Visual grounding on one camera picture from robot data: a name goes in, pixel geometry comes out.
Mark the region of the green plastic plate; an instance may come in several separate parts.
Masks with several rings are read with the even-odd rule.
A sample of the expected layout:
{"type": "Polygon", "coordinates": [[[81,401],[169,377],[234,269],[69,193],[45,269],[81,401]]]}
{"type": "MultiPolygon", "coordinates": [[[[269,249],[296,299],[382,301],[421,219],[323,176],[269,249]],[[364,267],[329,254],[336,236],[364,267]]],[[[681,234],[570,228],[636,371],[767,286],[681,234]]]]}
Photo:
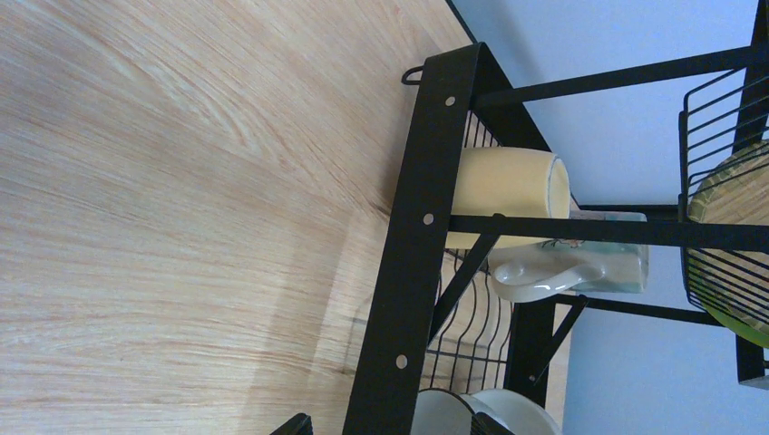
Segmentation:
{"type": "Polygon", "coordinates": [[[735,319],[733,316],[723,313],[716,306],[713,306],[708,301],[703,302],[704,309],[721,325],[731,330],[740,338],[746,341],[756,344],[762,348],[768,348],[768,334],[760,332],[754,329],[752,326],[735,319]]]}

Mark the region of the plain white bowl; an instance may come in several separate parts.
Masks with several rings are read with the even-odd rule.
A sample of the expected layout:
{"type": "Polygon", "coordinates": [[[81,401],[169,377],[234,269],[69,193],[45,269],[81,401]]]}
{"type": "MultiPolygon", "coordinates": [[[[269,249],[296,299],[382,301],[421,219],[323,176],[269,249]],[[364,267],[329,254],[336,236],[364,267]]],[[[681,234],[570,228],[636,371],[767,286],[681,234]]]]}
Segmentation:
{"type": "Polygon", "coordinates": [[[562,434],[559,424],[544,408],[515,391],[489,389],[472,397],[490,407],[514,434],[562,434]]]}

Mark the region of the black rimmed white bowl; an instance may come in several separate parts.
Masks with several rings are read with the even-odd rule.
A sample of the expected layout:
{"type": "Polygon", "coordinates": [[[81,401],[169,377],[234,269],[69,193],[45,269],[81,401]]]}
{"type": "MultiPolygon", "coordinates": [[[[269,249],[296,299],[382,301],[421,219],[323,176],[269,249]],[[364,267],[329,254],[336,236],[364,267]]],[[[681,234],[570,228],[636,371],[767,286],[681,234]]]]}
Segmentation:
{"type": "Polygon", "coordinates": [[[411,434],[467,435],[474,414],[471,404],[453,392],[422,390],[417,395],[411,434]]]}

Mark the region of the yellow ceramic mug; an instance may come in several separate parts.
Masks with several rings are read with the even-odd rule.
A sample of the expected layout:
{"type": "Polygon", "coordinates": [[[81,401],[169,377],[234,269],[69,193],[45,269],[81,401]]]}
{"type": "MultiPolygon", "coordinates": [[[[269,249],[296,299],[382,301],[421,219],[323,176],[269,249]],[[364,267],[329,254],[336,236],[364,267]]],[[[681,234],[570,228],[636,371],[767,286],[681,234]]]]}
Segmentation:
{"type": "Polygon", "coordinates": [[[462,151],[454,216],[567,219],[570,211],[569,174],[558,155],[513,147],[462,151]]]}

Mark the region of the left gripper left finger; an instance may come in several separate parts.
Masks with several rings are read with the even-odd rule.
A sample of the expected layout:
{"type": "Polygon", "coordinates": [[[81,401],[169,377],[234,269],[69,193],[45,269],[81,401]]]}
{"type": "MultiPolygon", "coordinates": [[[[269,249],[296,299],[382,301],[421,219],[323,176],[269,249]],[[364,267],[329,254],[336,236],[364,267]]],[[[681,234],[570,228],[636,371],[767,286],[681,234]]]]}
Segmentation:
{"type": "Polygon", "coordinates": [[[273,430],[270,435],[313,435],[314,428],[311,417],[300,412],[273,430]]]}

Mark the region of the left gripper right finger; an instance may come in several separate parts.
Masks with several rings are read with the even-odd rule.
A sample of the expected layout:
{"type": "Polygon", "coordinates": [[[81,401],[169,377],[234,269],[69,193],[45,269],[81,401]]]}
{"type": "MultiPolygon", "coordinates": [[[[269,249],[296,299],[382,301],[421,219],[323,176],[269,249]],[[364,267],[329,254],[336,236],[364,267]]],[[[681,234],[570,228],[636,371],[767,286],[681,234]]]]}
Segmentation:
{"type": "Polygon", "coordinates": [[[490,415],[477,412],[472,415],[471,435],[514,435],[490,415]]]}

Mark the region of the black wire dish rack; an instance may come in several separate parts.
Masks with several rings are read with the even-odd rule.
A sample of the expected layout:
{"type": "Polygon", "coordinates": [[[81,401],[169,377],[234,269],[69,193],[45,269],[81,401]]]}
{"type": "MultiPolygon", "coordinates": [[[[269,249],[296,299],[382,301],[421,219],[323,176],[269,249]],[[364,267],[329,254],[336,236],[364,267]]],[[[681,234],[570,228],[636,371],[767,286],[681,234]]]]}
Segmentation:
{"type": "Polygon", "coordinates": [[[566,224],[551,218],[454,216],[450,210],[469,115],[504,146],[547,150],[525,103],[711,73],[768,72],[768,4],[756,7],[746,47],[523,88],[511,86],[488,46],[429,57],[402,83],[418,93],[343,431],[404,434],[412,428],[420,368],[482,262],[501,237],[580,236],[599,242],[714,247],[723,231],[689,224],[682,206],[637,224],[566,224]]]}

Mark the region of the woven bamboo plate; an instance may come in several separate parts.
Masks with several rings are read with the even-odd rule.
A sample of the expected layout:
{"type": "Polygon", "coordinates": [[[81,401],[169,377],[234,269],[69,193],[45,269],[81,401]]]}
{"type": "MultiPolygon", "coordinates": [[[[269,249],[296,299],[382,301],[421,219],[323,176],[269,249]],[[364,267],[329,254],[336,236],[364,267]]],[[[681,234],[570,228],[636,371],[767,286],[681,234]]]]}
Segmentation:
{"type": "Polygon", "coordinates": [[[686,217],[724,232],[714,247],[684,252],[692,304],[708,301],[768,334],[768,141],[727,157],[690,195],[686,217]]]}

